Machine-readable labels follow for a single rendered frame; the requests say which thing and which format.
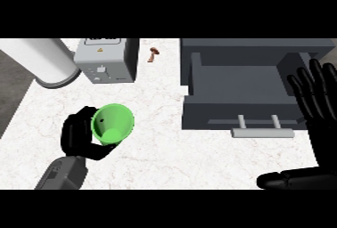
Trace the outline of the small brown wooden tool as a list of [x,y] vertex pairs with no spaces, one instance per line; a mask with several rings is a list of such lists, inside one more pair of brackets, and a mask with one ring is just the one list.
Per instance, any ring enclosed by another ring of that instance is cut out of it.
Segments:
[[151,48],[151,57],[148,59],[148,62],[154,62],[154,56],[160,54],[160,51],[156,47]]

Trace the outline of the green cup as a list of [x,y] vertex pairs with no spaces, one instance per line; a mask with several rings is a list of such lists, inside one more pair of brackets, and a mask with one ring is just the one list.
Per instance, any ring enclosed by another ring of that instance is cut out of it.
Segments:
[[103,145],[119,144],[129,137],[135,127],[135,116],[123,104],[101,107],[91,120],[91,131]]

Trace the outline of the dark grey open drawer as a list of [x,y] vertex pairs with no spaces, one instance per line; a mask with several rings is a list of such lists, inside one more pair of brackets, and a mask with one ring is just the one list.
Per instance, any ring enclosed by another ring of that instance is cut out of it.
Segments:
[[182,128],[230,130],[240,118],[249,127],[271,128],[277,116],[283,127],[305,130],[287,77],[308,67],[309,59],[306,53],[289,53],[275,66],[206,66],[202,54],[193,53]]

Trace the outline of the grey toaster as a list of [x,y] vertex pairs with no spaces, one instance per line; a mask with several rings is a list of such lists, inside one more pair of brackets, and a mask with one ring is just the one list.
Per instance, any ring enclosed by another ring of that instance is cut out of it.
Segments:
[[83,38],[74,62],[94,84],[134,83],[139,65],[139,39]]

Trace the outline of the dark grey cabinet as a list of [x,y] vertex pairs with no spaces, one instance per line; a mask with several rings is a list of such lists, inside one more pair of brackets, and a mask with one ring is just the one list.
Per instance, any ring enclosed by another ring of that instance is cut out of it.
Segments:
[[181,38],[181,85],[188,85],[191,54],[206,66],[275,66],[289,53],[321,59],[336,44],[330,38]]

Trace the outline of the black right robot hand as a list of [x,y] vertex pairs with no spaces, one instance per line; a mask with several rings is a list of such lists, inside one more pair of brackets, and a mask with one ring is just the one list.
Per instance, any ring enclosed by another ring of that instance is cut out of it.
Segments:
[[258,178],[265,190],[337,190],[337,69],[332,63],[309,60],[287,81],[308,126],[317,167],[268,173]]

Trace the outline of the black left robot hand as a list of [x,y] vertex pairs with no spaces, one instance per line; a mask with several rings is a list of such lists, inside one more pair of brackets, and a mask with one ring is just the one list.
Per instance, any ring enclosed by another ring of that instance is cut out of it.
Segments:
[[69,156],[80,156],[92,160],[104,159],[116,144],[105,146],[92,142],[91,120],[98,109],[86,106],[76,114],[67,117],[63,126],[61,148]]

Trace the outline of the white cylinder appliance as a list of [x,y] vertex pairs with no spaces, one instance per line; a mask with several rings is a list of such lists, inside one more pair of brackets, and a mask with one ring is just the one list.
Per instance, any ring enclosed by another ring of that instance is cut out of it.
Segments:
[[74,53],[60,38],[0,38],[0,50],[49,89],[67,86],[80,75]]

